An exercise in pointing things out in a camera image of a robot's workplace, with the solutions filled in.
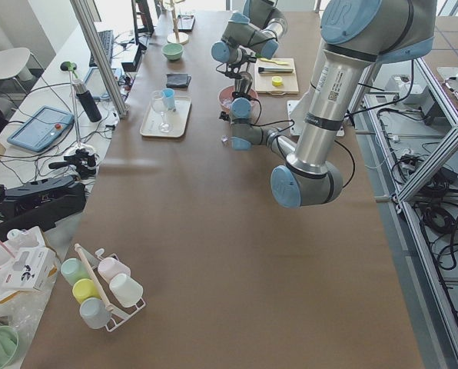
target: pink bowl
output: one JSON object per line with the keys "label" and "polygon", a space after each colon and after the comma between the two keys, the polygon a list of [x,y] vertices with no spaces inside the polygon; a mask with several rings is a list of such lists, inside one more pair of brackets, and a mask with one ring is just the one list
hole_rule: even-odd
{"label": "pink bowl", "polygon": [[[234,86],[228,86],[219,92],[219,104],[221,104],[222,110],[225,111],[226,113],[228,113],[229,109],[231,108],[233,91],[234,91]],[[252,98],[258,98],[258,94],[256,93],[254,89],[250,90],[250,96]],[[257,105],[256,101],[250,101],[250,103],[251,103],[251,109],[253,109],[255,105]]]}

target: green container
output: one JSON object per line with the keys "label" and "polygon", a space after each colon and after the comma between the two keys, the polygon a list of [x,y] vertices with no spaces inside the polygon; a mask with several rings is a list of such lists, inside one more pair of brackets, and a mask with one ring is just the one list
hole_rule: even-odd
{"label": "green container", "polygon": [[162,53],[168,60],[178,60],[183,55],[183,45],[166,44],[162,47]]}

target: pink cup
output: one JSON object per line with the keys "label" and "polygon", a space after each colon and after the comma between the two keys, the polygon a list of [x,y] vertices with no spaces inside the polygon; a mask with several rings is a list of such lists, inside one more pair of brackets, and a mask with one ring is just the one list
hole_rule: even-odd
{"label": "pink cup", "polygon": [[104,258],[98,265],[98,273],[109,283],[117,274],[130,276],[130,268],[115,258]]}

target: mug rack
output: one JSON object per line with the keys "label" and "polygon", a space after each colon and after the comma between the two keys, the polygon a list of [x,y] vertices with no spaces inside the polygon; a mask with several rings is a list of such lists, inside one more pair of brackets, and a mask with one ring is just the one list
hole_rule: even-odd
{"label": "mug rack", "polygon": [[[105,293],[105,290],[103,289],[101,283],[98,280],[98,277],[96,276],[94,269],[97,267],[97,265],[91,266],[91,263],[88,260],[88,257],[86,254],[88,254],[89,257],[90,255],[80,244],[75,244],[74,246],[75,252],[77,252],[78,256],[80,257],[82,264],[85,266],[85,270],[88,272],[90,279],[94,282],[96,289],[98,290],[99,296],[101,297],[103,303],[105,304],[106,310],[111,312],[111,319],[110,321],[105,325],[106,331],[112,332],[118,327],[122,326],[126,321],[131,319],[134,315],[136,315],[140,310],[145,308],[147,305],[145,303],[144,298],[141,298],[137,303],[131,307],[132,309],[131,312],[124,311],[120,309],[118,306],[113,304],[108,296]],[[104,254],[105,250],[100,248],[95,252],[96,256],[99,261],[103,260],[102,255]],[[118,256],[116,254],[110,255],[112,258],[118,259]]]}

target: sticker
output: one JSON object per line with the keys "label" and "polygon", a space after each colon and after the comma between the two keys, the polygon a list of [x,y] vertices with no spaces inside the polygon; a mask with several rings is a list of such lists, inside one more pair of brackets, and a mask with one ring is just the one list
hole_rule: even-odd
{"label": "sticker", "polygon": [[328,100],[340,103],[344,93],[347,92],[348,81],[346,79],[345,71],[338,70],[335,76],[335,82],[332,84],[330,92],[328,93]]}
{"label": "sticker", "polygon": [[320,76],[320,80],[318,81],[318,86],[316,86],[316,91],[319,92],[323,88],[324,82],[327,80],[329,70],[330,70],[330,67],[328,65],[325,65],[323,68],[323,71],[321,71],[321,76]]}

